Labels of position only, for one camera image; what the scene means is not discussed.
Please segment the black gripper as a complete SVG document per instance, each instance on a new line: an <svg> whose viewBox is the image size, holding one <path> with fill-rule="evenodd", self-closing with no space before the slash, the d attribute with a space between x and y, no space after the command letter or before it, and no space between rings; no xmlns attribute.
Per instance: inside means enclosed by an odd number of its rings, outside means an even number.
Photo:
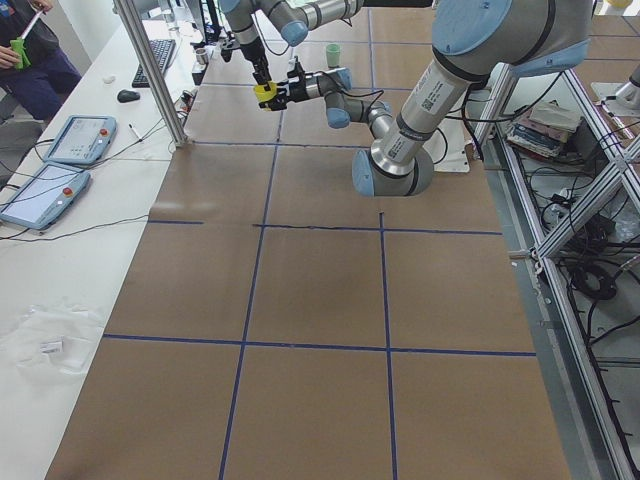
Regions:
<svg viewBox="0 0 640 480"><path fill-rule="evenodd" d="M253 77L259 86L268 85L271 81L271 74L268 67L264 45L262 42L251 42L242 46L242 53L253 68Z"/></svg>
<svg viewBox="0 0 640 480"><path fill-rule="evenodd" d="M259 103L259 107L266 111L282 111L287 109L290 102L300 103L307 100L306 71L300 62L292 62L287 71L287 77L281 81L270 81L270 88L276 96Z"/></svg>

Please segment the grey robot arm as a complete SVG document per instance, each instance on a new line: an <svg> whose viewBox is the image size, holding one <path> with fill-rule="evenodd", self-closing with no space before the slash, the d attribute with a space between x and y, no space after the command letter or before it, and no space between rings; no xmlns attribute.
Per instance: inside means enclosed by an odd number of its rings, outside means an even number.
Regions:
<svg viewBox="0 0 640 480"><path fill-rule="evenodd" d="M592 7L588 1L442 1L432 25L433 59L402 109L392 116L380 101L346 96L345 68L305 74L256 87L263 109L321 97L333 128L369 126L371 147L356 153L354 188L363 196L412 196L430 184L434 163L424 149L456 102L504 63L518 77L560 72L588 51Z"/></svg>
<svg viewBox="0 0 640 480"><path fill-rule="evenodd" d="M275 27L288 46L302 43L310 31L337 21L354 17L363 7L426 8L433 1L361 1L327 0L309 1L292 6L288 1L219 1L218 5L233 34L232 49L239 49L253 66L253 77L258 86L270 90L272 80L265 47L254 14L262 12Z"/></svg>

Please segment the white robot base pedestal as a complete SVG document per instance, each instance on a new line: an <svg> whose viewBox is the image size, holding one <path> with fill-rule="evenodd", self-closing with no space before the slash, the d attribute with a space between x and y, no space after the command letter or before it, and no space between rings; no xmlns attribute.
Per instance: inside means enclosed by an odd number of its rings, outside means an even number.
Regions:
<svg viewBox="0 0 640 480"><path fill-rule="evenodd" d="M462 124L445 119L429 141L435 170L442 173L468 173L466 138Z"/></svg>

